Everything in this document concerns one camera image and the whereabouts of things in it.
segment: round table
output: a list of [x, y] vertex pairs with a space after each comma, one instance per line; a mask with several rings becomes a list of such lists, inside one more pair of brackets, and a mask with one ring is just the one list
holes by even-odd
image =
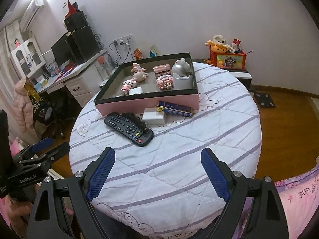
[[115, 164], [92, 204], [152, 238], [188, 238], [207, 227], [225, 201], [200, 162], [209, 147], [231, 170], [253, 177], [261, 151], [258, 108], [228, 71], [194, 63], [200, 109], [190, 119], [168, 115], [149, 126], [153, 140], [138, 147], [107, 127], [93, 99], [83, 108], [70, 138], [72, 172], [84, 170], [106, 147]]

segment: curtain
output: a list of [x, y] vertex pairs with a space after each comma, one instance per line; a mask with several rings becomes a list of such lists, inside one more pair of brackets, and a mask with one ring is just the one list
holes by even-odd
[[[15, 68], [10, 60], [10, 48], [9, 43], [12, 47], [12, 39], [14, 44], [14, 37], [18, 37], [19, 41], [22, 43], [20, 30], [16, 29], [15, 24], [5, 27], [0, 32], [0, 109], [8, 114], [8, 124], [9, 124], [9, 138], [15, 139], [19, 137], [21, 140], [28, 144], [33, 144], [37, 142], [37, 138], [31, 133], [22, 133], [20, 127], [14, 119], [13, 111], [13, 101], [14, 101], [14, 85], [20, 80]], [[7, 36], [7, 29], [11, 29], [9, 39]]]

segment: battery package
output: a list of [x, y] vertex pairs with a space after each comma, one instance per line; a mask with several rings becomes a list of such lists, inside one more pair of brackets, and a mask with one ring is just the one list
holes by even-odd
[[193, 115], [191, 107], [163, 101], [158, 102], [156, 110], [159, 112], [172, 113], [176, 115], [185, 116], [188, 118], [190, 118]]

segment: red cone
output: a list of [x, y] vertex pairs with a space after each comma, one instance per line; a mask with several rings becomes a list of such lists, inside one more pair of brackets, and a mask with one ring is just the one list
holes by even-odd
[[65, 16], [65, 18], [68, 18], [71, 14], [77, 12], [77, 10], [74, 8], [74, 6], [70, 3], [69, 0], [68, 0], [68, 8], [69, 8], [69, 13]]

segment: air conditioner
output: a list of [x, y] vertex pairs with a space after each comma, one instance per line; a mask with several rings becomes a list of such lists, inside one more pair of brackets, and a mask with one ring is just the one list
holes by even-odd
[[21, 22], [20, 22], [20, 29], [21, 31], [26, 31], [31, 21], [36, 16], [37, 12], [44, 6], [44, 0], [32, 0], [29, 4], [26, 12], [24, 13]]

